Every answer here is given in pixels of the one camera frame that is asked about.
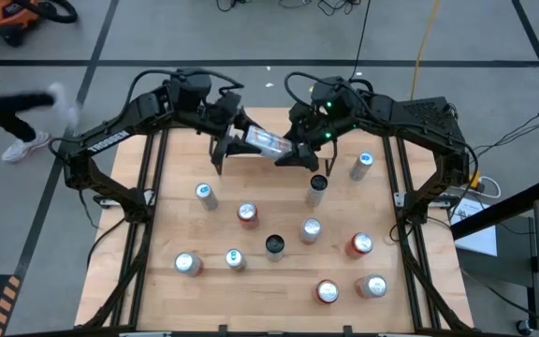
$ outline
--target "wooden table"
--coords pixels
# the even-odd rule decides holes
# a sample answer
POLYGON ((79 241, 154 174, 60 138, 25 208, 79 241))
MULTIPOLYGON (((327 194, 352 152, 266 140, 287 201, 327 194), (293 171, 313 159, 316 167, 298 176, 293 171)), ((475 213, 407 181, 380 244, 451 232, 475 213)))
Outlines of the wooden table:
MULTIPOLYGON (((288 109, 248 109, 247 113, 269 131, 283 134, 288 129, 288 109)), ((119 146, 113 179, 126 186, 137 184, 144 142, 144 137, 134 137, 119 146)), ((316 209, 304 204, 313 176, 308 170, 276 168, 261 157, 229 157, 223 175, 218 176, 208 146, 209 137, 197 136, 193 130, 170 132, 138 319, 140 330, 217 330, 227 324, 231 331, 333 332, 342 331, 343 325, 351 325, 355 332, 413 331, 400 248, 388 238, 395 217, 380 138, 362 131, 339 138, 339 157, 325 198, 316 209), (354 183, 347 171, 363 150, 373 153, 374 164, 362 182, 354 183), (195 196, 195 186, 201 182, 210 183, 220 200, 214 212, 205 212, 195 196), (243 201, 258 207, 259 228, 240 227, 236 210, 243 201), (324 226, 318 242, 310 246, 298 240, 300 223, 308 216, 320 219, 324 226), (359 231, 373 238, 374 248, 368 256, 351 260, 344 254, 344 243, 359 231), (265 258, 265 239, 270 234, 280 234, 286 242, 284 258, 277 263, 265 258), (244 273, 226 266, 225 253, 233 247, 247 258, 244 273), (181 251, 193 251, 204 260, 205 270, 199 277, 174 271, 174 258, 181 251), (371 273, 386 278, 388 292, 380 299, 363 300, 355 294, 353 283, 371 273), (315 284, 326 278, 334 280, 341 291, 332 305, 317 304, 311 297, 315 284)), ((331 146, 326 148, 320 157, 331 157, 331 146)), ((396 145, 393 153, 404 190, 396 145)), ((407 144, 407 153, 418 187, 435 170, 433 157, 413 144, 407 144)), ((98 235, 122 216, 119 208, 103 211, 98 235)), ((444 211, 430 211, 430 216, 447 221, 444 211)), ((127 228, 118 228, 95 250, 77 324, 91 318, 115 287, 127 228)), ((434 285, 458 316, 472 325, 449 230, 428 222, 423 232, 434 285)), ((425 297, 421 286, 418 289, 422 320, 428 326, 425 297)), ((124 301, 124 322, 131 296, 130 289, 124 301)))

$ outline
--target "shoe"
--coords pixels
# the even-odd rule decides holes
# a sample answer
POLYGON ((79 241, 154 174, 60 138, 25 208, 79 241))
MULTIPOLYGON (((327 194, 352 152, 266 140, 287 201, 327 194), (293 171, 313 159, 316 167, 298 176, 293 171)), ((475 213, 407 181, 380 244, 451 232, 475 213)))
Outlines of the shoe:
POLYGON ((49 144, 50 139, 51 135, 43 131, 37 131, 36 138, 33 141, 23 142, 20 139, 17 139, 1 155, 1 159, 6 163, 15 163, 26 157, 33 150, 42 148, 43 146, 49 144))
POLYGON ((48 92, 53 96, 53 109, 67 123, 70 131, 75 131, 80 121, 80 105, 67 99, 66 88, 62 83, 52 84, 48 92))

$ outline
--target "can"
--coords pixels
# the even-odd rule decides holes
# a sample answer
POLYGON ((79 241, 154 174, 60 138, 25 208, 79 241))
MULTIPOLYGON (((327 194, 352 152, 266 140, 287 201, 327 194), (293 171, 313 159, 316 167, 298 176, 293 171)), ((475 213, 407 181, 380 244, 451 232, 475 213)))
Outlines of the can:
POLYGON ((174 260, 174 269, 179 273, 196 277, 203 272, 203 261, 193 253, 182 252, 174 260))
POLYGON ((259 217, 257 216, 257 207, 250 203, 242 203, 237 211, 237 216, 240 219, 240 225, 244 229, 253 229, 259 226, 259 217))
POLYGON ((266 239, 266 257, 271 262, 278 262, 284 255, 284 239, 280 235, 269 235, 266 239))
POLYGON ((203 204, 203 208, 206 211, 213 211, 217 208, 217 198, 215 197, 215 194, 208 183, 198 184, 197 188, 195 188, 195 192, 197 193, 197 198, 201 201, 201 204, 203 204))
POLYGON ((290 140, 253 125, 249 126, 244 141, 259 149, 261 155, 272 159, 280 159, 292 151, 290 140))
POLYGON ((311 178, 309 190, 307 191, 306 203, 309 207, 317 207, 322 201, 326 188, 328 187, 328 179, 323 175, 316 174, 311 178))
POLYGON ((382 297, 387 289, 386 280, 380 275, 365 276, 355 281, 355 291, 364 299, 382 297))
POLYGON ((315 218, 307 218, 300 227, 300 241, 305 244, 313 244, 322 233, 322 223, 315 218))
POLYGON ((362 152, 355 161, 355 164, 349 172, 349 177, 355 182, 359 182, 365 177, 365 174, 373 164, 373 155, 369 152, 362 152))
POLYGON ((344 251, 351 258, 360 258, 368 254, 373 249, 373 242, 369 235, 357 233, 346 244, 344 251))
POLYGON ((313 297, 322 304, 332 304, 338 299, 338 286, 334 281, 322 280, 313 290, 313 297))
POLYGON ((247 267, 244 255, 236 248, 232 248, 226 253, 226 264, 233 271, 244 271, 247 267))

